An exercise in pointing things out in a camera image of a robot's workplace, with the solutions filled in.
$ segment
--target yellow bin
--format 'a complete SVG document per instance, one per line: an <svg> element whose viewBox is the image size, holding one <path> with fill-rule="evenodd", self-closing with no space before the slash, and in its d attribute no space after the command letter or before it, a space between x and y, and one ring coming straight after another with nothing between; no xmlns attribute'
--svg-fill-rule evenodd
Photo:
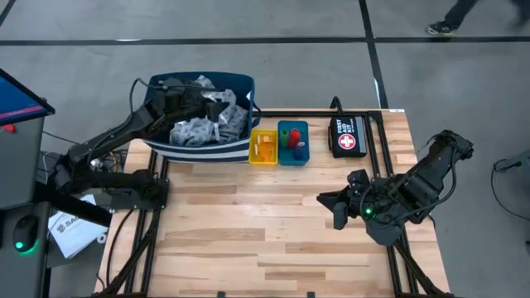
<svg viewBox="0 0 530 298"><path fill-rule="evenodd" d="M253 165L276 165L278 163L278 131L256 129L250 135L248 162Z"/></svg>

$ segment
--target blue and white striped basket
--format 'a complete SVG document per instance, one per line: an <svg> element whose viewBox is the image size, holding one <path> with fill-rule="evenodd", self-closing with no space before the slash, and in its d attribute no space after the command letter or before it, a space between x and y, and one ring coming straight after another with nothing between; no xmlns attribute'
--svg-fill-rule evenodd
<svg viewBox="0 0 530 298"><path fill-rule="evenodd" d="M178 162L247 162L248 149L250 148L250 135L254 127L261 120L261 110L254 102L254 79L245 74L232 74L224 72L178 72L170 74L158 74L151 77L149 84L157 84L159 80L169 78L180 78L195 80L199 76L210 79L215 88L232 89L237 97L238 106L248 110L248 127L243 130L239 140L226 144L209 144L200 147L183 147L170 145L156 140L143 140L158 154L166 157L169 161ZM151 100L155 91L148 89L145 101ZM252 111L256 108L259 116L253 120Z"/></svg>

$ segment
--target black first aid kit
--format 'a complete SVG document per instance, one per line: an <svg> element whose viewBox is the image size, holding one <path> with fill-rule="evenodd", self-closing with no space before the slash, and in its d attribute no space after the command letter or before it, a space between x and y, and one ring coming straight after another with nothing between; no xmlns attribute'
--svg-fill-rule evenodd
<svg viewBox="0 0 530 298"><path fill-rule="evenodd" d="M339 116L332 117L328 128L328 144L334 158L365 157L366 137L362 117L341 116L342 106L338 98L333 98L331 106L339 109Z"/></svg>

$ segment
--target concrete floor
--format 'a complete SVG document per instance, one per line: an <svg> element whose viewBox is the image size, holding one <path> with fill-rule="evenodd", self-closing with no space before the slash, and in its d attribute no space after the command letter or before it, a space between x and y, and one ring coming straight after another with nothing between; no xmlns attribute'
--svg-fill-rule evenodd
<svg viewBox="0 0 530 298"><path fill-rule="evenodd" d="M376 37L424 36L424 26L442 19L453 2L367 0ZM509 1L484 0L460 36L513 36L507 28L514 15ZM530 27L518 34L530 36ZM0 26L0 41L363 35L352 0L17 0ZM418 149L445 128L475 144L473 159L457 165L455 194L434 211L451 291L528 297L530 223L497 205L489 173L494 161L530 149L530 43L396 43L377 44L377 51L389 106L407 111ZM56 108L46 130L76 141L127 116L128 89L138 76L242 72L256 79L264 108L323 108L334 95L348 108L376 108L370 65L364 43L0 47L0 67ZM137 106L144 92L138 88ZM43 138L43 150L67 147ZM497 175L495 185L509 208L530 217L524 179L514 170ZM102 250L54 269L51 296L89 295Z"/></svg>

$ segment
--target person's foot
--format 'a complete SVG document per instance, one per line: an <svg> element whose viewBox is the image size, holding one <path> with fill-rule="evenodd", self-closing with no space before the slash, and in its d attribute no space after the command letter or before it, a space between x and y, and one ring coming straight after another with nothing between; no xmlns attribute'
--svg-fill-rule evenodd
<svg viewBox="0 0 530 298"><path fill-rule="evenodd" d="M449 26L445 22L436 22L425 28L425 31L432 36L453 36L458 27Z"/></svg>

